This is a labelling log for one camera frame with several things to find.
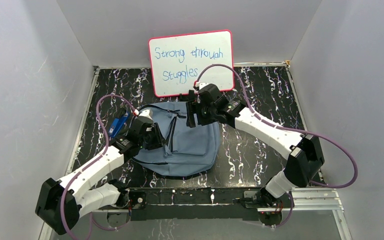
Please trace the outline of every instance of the white backdrop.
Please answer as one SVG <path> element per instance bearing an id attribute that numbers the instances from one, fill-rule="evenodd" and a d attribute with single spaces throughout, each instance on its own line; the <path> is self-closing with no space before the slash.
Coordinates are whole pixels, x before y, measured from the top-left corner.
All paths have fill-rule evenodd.
<path id="1" fill-rule="evenodd" d="M 234 62 L 290 60 L 321 0 L 57 0 L 94 66 L 148 67 L 152 37 L 229 29 Z"/>
<path id="2" fill-rule="evenodd" d="M 357 181 L 338 190 L 352 238 L 384 239 L 384 1 L 324 0 L 291 71 L 308 128 L 357 161 Z M 326 181 L 349 181 L 350 161 L 330 144 L 323 152 Z"/>
<path id="3" fill-rule="evenodd" d="M 67 170 L 92 77 L 54 0 L 0 0 L 0 240 L 38 239 L 41 185 Z"/>

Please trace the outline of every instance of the black marble surface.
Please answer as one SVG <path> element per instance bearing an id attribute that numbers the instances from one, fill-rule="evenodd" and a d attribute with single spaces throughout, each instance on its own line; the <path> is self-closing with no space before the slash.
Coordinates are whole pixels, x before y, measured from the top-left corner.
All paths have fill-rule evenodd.
<path id="1" fill-rule="evenodd" d="M 254 108 L 262 115 L 285 127 L 303 129 L 287 69 L 284 66 L 235 67 L 244 80 Z M 240 84 L 225 94 L 242 96 Z M 87 119 L 77 149 L 73 170 L 87 162 L 104 147 L 104 135 L 95 116 L 98 99 L 107 94 L 118 94 L 135 107 L 144 104 L 177 101 L 176 97 L 159 98 L 154 95 L 150 68 L 101 69 L 96 82 Z M 101 105 L 101 116 L 108 128 L 124 103 L 107 99 Z M 222 142 L 215 165 L 208 171 L 187 178 L 161 176 L 141 165 L 127 161 L 104 177 L 97 186 L 118 179 L 129 187 L 196 188 L 196 187 L 256 187 L 264 185 L 286 164 L 273 148 L 254 136 L 220 124 Z"/>

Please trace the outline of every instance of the floor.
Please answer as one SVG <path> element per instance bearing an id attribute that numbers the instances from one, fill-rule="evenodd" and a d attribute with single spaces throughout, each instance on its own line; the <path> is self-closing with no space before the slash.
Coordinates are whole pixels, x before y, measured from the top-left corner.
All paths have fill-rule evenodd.
<path id="1" fill-rule="evenodd" d="M 94 213 L 104 225 L 106 213 Z M 125 221 L 122 214 L 119 222 Z M 83 217 L 73 228 L 79 239 L 88 234 L 89 219 Z M 118 231 L 92 228 L 90 240 L 340 240 L 332 211 L 296 211 L 286 225 L 275 230 L 258 222 L 240 219 L 157 219 L 132 221 Z M 52 234 L 51 240 L 70 240 L 70 236 Z"/>
<path id="2" fill-rule="evenodd" d="M 297 105 L 293 86 L 285 66 L 235 67 L 245 82 L 246 91 L 254 108 L 262 115 L 283 126 L 303 129 L 304 123 Z M 240 85 L 226 92 L 228 98 L 241 96 Z M 106 94 L 119 94 L 135 107 L 149 103 L 176 101 L 176 97 L 158 98 L 154 95 L 152 75 L 149 68 L 100 69 L 91 103 L 77 148 L 72 171 L 87 162 L 103 148 L 103 135 L 99 132 L 95 117 L 98 99 Z M 101 105 L 101 116 L 107 127 L 124 104 L 119 100 L 107 100 Z M 141 165 L 128 161 L 104 177 L 95 187 L 111 179 L 118 179 L 134 188 L 238 188 L 263 186 L 272 176 L 281 171 L 285 159 L 252 135 L 220 124 L 222 144 L 213 168 L 196 176 L 184 179 L 164 177 Z M 319 175 L 314 178 L 323 181 Z M 93 239 L 341 239 L 338 218 L 332 210 L 296 210 L 289 222 L 274 231 L 262 227 L 259 221 L 242 219 L 149 219 L 132 221 L 118 231 L 104 231 L 93 227 Z M 102 225 L 118 226 L 126 222 L 126 214 L 95 212 L 94 217 Z M 87 217 L 79 220 L 73 228 L 84 239 L 88 233 Z M 68 240 L 68 235 L 52 233 L 52 240 Z"/>

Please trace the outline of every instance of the light blue backpack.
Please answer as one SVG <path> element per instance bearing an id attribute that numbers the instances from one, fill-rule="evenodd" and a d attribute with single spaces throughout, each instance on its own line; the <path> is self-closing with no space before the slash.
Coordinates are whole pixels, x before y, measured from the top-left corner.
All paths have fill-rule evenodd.
<path id="1" fill-rule="evenodd" d="M 210 169 L 220 146 L 219 124 L 186 126 L 186 102 L 147 104 L 139 110 L 152 110 L 166 145 L 154 150 L 141 149 L 132 160 L 163 176 L 187 177 Z"/>

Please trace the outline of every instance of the blue object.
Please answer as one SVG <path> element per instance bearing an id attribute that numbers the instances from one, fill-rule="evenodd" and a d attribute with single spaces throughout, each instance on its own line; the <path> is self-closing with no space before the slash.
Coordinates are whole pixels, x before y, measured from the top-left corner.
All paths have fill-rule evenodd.
<path id="1" fill-rule="evenodd" d="M 152 120 L 158 123 L 166 145 L 154 150 L 141 149 L 133 161 L 158 174 L 171 177 L 187 177 L 214 165 L 221 143 L 217 122 L 194 128 L 186 126 L 184 101 L 159 102 L 144 107 L 142 111 L 152 111 Z"/>
<path id="2" fill-rule="evenodd" d="M 117 136 L 117 134 L 119 134 L 120 130 L 123 128 L 123 125 L 129 118 L 129 116 L 130 116 L 130 113 L 127 112 L 127 109 L 122 108 L 119 117 L 114 119 L 114 121 L 111 124 L 111 127 L 108 130 L 108 134 L 110 138 L 114 138 L 115 136 Z"/>

